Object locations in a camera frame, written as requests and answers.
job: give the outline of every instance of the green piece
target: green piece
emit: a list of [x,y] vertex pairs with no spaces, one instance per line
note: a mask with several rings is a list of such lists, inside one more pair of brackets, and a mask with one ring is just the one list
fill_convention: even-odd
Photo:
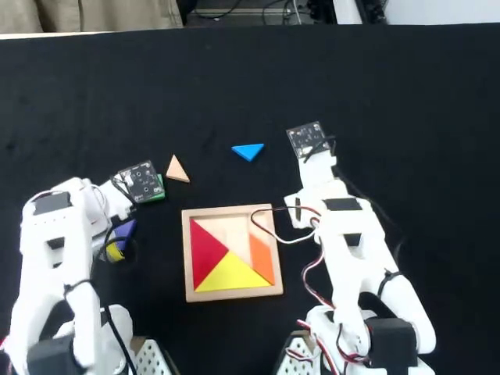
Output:
[[[165,185],[163,184],[163,177],[162,177],[162,174],[161,173],[158,173],[158,180],[159,180],[159,183],[163,186],[163,189],[165,189]],[[165,192],[161,193],[161,194],[158,194],[158,195],[155,195],[154,197],[152,197],[151,199],[149,199],[148,201],[146,202],[154,202],[154,201],[159,201],[160,199],[165,199]]]

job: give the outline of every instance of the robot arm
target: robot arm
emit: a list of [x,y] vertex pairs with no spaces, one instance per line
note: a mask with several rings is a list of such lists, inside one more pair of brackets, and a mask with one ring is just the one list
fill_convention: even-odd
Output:
[[[123,354],[120,348],[108,348],[108,357],[103,355],[106,340],[102,336],[99,299],[90,283],[91,266],[112,226],[111,218],[125,220],[131,208],[132,203],[110,181],[96,187],[89,180],[78,178],[35,195],[24,206],[20,294],[5,343],[5,351],[18,374],[54,371],[44,370],[47,362],[42,363],[42,357],[53,349],[54,343],[39,342],[39,337],[52,308],[64,299],[75,315],[73,323],[66,325],[66,333],[73,335],[68,342],[80,371],[114,371]],[[130,341],[131,320],[123,310],[113,309],[117,314],[125,313],[120,335],[130,336]],[[67,336],[63,331],[58,332],[59,340]]]
[[[308,130],[307,127],[310,129],[308,125],[289,130],[295,148],[304,139],[298,138],[297,134],[306,130],[309,139],[316,136],[315,130]],[[405,334],[411,330],[415,342],[413,349],[416,348],[418,353],[432,352],[436,345],[434,328],[413,286],[399,273],[370,202],[351,196],[344,182],[335,177],[332,167],[337,160],[330,150],[308,155],[307,158],[300,157],[300,150],[296,150],[296,154],[303,189],[284,200],[287,206],[311,207],[321,214],[318,222],[312,220],[315,215],[310,211],[289,209],[294,227],[312,227],[315,230],[315,240],[321,246],[333,286],[333,321],[325,314],[325,306],[312,309],[307,316],[312,338],[324,343],[338,372],[345,364],[340,348],[357,358],[362,357],[362,362],[350,363],[349,374],[387,373],[373,359],[374,348],[378,351],[384,346],[379,341],[379,328],[384,330],[384,334],[390,329],[400,329]],[[379,320],[378,325],[374,324],[375,321],[368,318],[373,318],[375,314],[362,311],[358,306],[361,292],[377,295],[398,319]],[[434,373],[420,359],[407,368],[411,374]]]

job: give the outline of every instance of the wooden frame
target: wooden frame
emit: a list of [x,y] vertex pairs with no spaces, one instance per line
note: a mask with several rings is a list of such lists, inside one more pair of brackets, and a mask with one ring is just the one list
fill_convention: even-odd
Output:
[[[270,209],[271,207],[272,206],[270,204],[237,205],[232,207],[217,207],[213,209],[186,209],[182,211],[184,279],[186,285],[186,300],[188,302],[215,301],[220,299],[248,298],[283,294],[283,282],[281,280],[280,259],[278,255],[277,242],[272,236],[269,236],[267,233],[260,230],[250,221],[250,214],[253,211],[255,211],[256,209]],[[193,282],[190,220],[197,219],[210,221],[214,219],[231,219],[231,217],[234,217],[238,218],[241,221],[242,216],[245,216],[248,222],[246,236],[251,233],[258,239],[263,241],[265,244],[269,245],[273,264],[274,285],[271,285],[269,287],[250,287],[242,289],[228,289],[222,291],[196,292]],[[266,228],[275,231],[272,211],[259,212],[254,215],[254,220],[260,225],[263,225]],[[231,234],[234,235],[236,226],[232,227],[230,222],[231,220],[226,220],[224,222],[224,225],[220,226],[220,229],[224,231],[230,231]],[[241,232],[241,225],[238,226],[237,230],[239,231],[238,233]]]

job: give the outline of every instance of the blue triangle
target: blue triangle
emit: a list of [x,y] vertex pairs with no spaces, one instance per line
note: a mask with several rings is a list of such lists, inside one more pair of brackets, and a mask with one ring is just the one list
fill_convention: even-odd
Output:
[[236,152],[247,162],[251,162],[263,148],[263,143],[257,143],[255,145],[233,146],[231,147],[231,150]]

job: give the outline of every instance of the black cloth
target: black cloth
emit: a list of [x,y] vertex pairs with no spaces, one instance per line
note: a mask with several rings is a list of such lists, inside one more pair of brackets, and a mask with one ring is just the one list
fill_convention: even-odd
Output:
[[[285,129],[319,120],[343,173],[408,237],[402,272],[437,332],[437,373],[497,359],[500,26],[165,30],[0,42],[0,333],[16,299],[24,202],[72,176],[102,183],[173,153],[190,184],[137,213],[137,268],[97,268],[182,373],[269,373],[315,305],[311,242],[280,245],[284,294],[187,304],[180,211],[270,202],[301,188]],[[254,162],[230,147],[266,144]],[[284,238],[303,235],[276,214]],[[399,233],[384,223],[395,245]],[[311,284],[329,296],[326,271]]]

